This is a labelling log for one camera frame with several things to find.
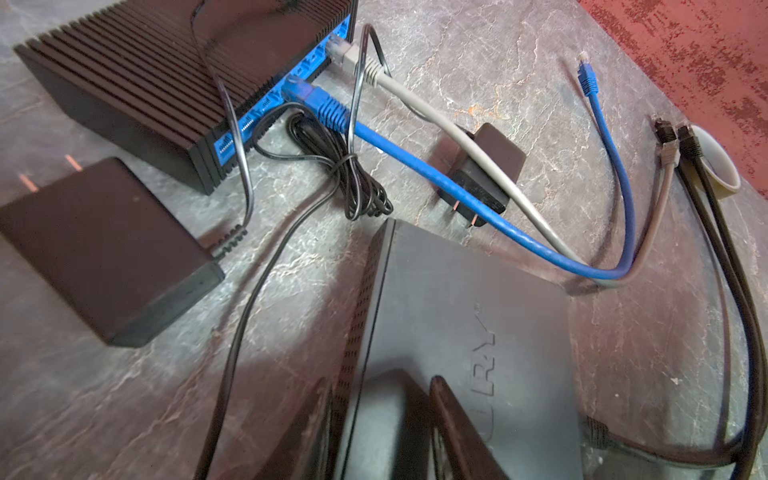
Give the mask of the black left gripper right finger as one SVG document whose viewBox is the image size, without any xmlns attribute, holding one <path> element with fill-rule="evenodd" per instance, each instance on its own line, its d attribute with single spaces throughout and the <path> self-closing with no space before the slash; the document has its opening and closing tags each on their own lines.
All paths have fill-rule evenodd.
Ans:
<svg viewBox="0 0 768 480">
<path fill-rule="evenodd" d="M 437 479 L 508 479 L 442 376 L 430 381 L 429 406 Z"/>
</svg>

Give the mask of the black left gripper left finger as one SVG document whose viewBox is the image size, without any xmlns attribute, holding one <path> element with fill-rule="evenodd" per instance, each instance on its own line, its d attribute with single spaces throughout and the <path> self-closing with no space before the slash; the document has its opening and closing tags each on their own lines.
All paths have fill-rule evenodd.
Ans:
<svg viewBox="0 0 768 480">
<path fill-rule="evenodd" d="M 332 387 L 321 378 L 255 479 L 326 479 Z"/>
</svg>

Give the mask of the black network switch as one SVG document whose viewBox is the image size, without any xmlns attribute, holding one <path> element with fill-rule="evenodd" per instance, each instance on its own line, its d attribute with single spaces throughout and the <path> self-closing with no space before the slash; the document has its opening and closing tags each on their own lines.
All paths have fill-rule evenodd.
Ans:
<svg viewBox="0 0 768 480">
<path fill-rule="evenodd" d="M 333 402 L 333 479 L 437 479 L 442 376 L 509 479 L 579 479 L 568 295 L 402 220 L 373 237 Z"/>
<path fill-rule="evenodd" d="M 209 195 L 236 166 L 222 95 L 251 149 L 289 76 L 315 79 L 354 1 L 120 1 L 15 53 L 71 119 Z"/>
</svg>

